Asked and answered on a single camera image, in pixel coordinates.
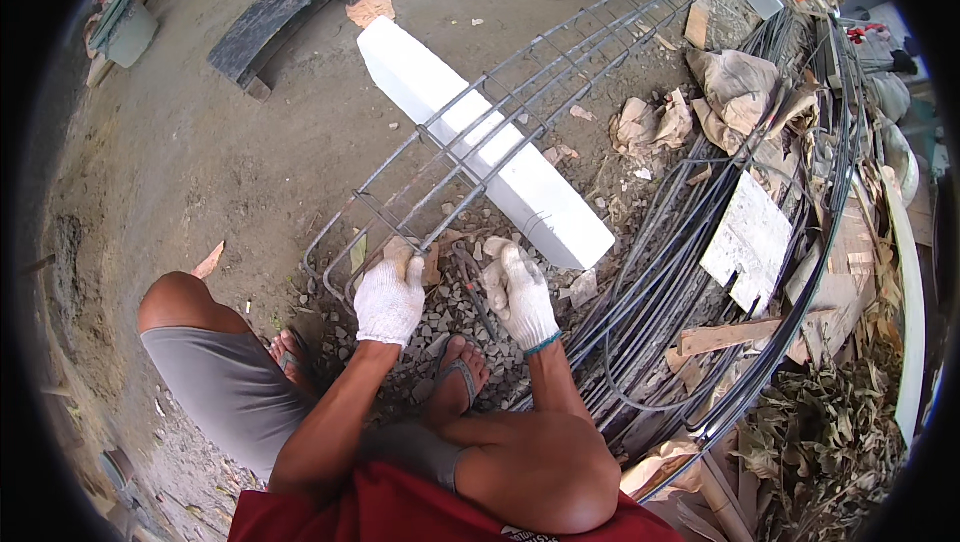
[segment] leg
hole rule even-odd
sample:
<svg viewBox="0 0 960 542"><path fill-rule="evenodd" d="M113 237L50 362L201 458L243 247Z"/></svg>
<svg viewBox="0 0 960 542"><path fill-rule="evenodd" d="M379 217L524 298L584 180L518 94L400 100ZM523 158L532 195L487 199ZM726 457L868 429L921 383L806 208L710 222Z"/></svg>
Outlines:
<svg viewBox="0 0 960 542"><path fill-rule="evenodd" d="M290 332L274 338L268 353L243 317L181 272L150 287L138 323L153 364L190 418L223 451L269 479L283 444L317 404L294 385L303 373L293 362L278 368L287 352L306 359Z"/></svg>
<svg viewBox="0 0 960 542"><path fill-rule="evenodd" d="M455 339L446 360L460 354L480 387L489 373L478 351ZM467 392L454 373L438 385L423 424L466 448L455 466L460 496L537 533L589 531L617 510L619 465L584 407L563 346L532 356L530 374L536 412L462 417Z"/></svg>

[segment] foot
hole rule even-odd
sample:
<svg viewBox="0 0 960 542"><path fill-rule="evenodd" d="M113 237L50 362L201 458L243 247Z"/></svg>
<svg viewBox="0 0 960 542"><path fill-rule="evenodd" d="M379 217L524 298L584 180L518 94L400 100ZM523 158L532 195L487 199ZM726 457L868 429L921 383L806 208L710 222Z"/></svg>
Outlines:
<svg viewBox="0 0 960 542"><path fill-rule="evenodd" d="M480 349L467 342L462 335L454 335L446 345L446 354L439 364L439 371L450 365L456 358L462 358L473 377L473 386L477 393L483 389L490 378L490 369ZM428 429L441 428L463 415L471 407L471 398L467 392L463 371L456 369L433 388L433 394L426 402L423 412L423 425Z"/></svg>
<svg viewBox="0 0 960 542"><path fill-rule="evenodd" d="M273 357L277 365L281 364L283 353L290 353L296 358L296 361L299 362L300 365L306 366L307 358L304 355L304 351L301 350L300 344L297 344L297 339L290 330L283 330L279 335L275 335L272 344L270 344L270 356ZM283 369L283 375L287 376L288 380L293 381L296 387L307 394L311 396L317 395L317 391L314 389L313 383L310 382L310 378L306 376L306 373L304 373L300 367L294 365L293 361L287 362Z"/></svg>

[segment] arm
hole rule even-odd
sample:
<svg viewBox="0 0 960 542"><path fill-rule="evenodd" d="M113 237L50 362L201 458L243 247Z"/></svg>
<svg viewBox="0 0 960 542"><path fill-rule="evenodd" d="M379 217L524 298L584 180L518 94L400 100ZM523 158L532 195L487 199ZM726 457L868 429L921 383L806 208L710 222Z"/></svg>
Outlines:
<svg viewBox="0 0 960 542"><path fill-rule="evenodd" d="M349 365L276 458L270 492L296 494L323 508L354 467L364 416L424 314L424 259L395 237L366 273L353 306L360 340Z"/></svg>

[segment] rebar cage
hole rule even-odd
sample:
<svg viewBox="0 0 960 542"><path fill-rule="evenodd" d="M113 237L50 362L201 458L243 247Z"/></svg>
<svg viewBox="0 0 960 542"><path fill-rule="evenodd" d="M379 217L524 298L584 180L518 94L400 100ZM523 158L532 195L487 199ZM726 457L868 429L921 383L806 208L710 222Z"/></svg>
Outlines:
<svg viewBox="0 0 960 542"><path fill-rule="evenodd" d="M320 276L310 264L311 253L331 230L342 230L346 226L344 221L348 211L359 206L371 212L366 225L356 228L350 242L328 264L322 265L323 285L344 303L347 310L353 310L355 280L376 259L378 251L392 235L401 236L417 253L426 253L430 244L487 189L490 181L517 152L550 131L557 118L583 98L601 77L622 65L632 51L653 39L662 27L694 1L600 0L537 36L506 61L484 72L434 116L418 124L414 133L366 182L352 191L350 199L304 251L304 270L311 277ZM443 143L430 131L430 126L473 91L483 94L492 106L453 140ZM522 132L522 139L481 176L468 166L468 161L508 125L517 127ZM482 137L477 136L479 133L483 133ZM465 154L454 152L454 148L462 146L459 142L471 134L474 138L479 137L472 149ZM384 191L380 188L385 188L384 172L391 166L406 167L401 156L414 146L415 141L426 148L430 158L403 188L395 191L388 200L379 200L378 193ZM465 193L458 196L460 202L455 209L436 223L437 219L431 217L440 214L435 210L439 207L440 192L450 185L462 187ZM526 234L535 223L516 225ZM370 245L369 239L373 237L376 237L376 243ZM347 265L345 258L352 254L361 239L367 243L365 261L362 265Z"/></svg>

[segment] cement bag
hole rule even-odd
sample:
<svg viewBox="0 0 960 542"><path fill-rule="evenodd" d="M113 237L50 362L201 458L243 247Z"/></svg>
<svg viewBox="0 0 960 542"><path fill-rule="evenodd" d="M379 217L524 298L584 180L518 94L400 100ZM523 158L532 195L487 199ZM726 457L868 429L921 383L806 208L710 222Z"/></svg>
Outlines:
<svg viewBox="0 0 960 542"><path fill-rule="evenodd" d="M910 91L906 89L904 80L890 71L875 73L867 79L883 114L894 123L901 120L910 108Z"/></svg>
<svg viewBox="0 0 960 542"><path fill-rule="evenodd" d="M780 79L777 66L738 50L714 53L693 48L686 61L710 107L726 125L749 136L770 105Z"/></svg>
<svg viewBox="0 0 960 542"><path fill-rule="evenodd" d="M913 202L913 197L917 195L917 188L920 185L920 166L917 164L917 157L914 156L900 128L892 120L886 116L880 116L880 124L884 161L893 167L900 194L903 196L903 205L908 207Z"/></svg>

